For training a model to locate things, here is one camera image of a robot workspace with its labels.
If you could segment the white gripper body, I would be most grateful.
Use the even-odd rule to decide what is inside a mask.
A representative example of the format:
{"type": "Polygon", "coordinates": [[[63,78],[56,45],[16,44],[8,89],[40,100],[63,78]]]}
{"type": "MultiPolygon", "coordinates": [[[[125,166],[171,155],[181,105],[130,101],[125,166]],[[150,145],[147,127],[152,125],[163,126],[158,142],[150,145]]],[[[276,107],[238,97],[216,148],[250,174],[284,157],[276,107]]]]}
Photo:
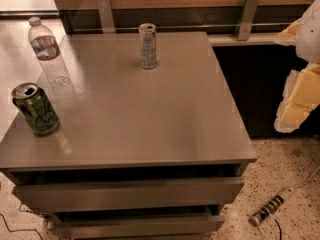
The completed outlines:
{"type": "Polygon", "coordinates": [[[296,54],[309,63],[320,63],[320,0],[315,0],[300,19],[296,54]]]}

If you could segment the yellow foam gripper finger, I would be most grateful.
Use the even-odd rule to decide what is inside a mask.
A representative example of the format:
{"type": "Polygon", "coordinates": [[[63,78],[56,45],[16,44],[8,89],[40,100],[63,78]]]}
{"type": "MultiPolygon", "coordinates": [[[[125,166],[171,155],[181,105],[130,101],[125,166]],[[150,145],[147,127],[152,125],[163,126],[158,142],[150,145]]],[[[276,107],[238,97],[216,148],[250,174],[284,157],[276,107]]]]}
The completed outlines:
{"type": "Polygon", "coordinates": [[[282,96],[274,128],[280,133],[291,133],[320,105],[320,65],[309,63],[301,71],[291,70],[282,96]]]}
{"type": "Polygon", "coordinates": [[[274,42],[283,46],[295,46],[299,23],[300,19],[291,23],[286,29],[277,34],[274,38],[274,42]]]}

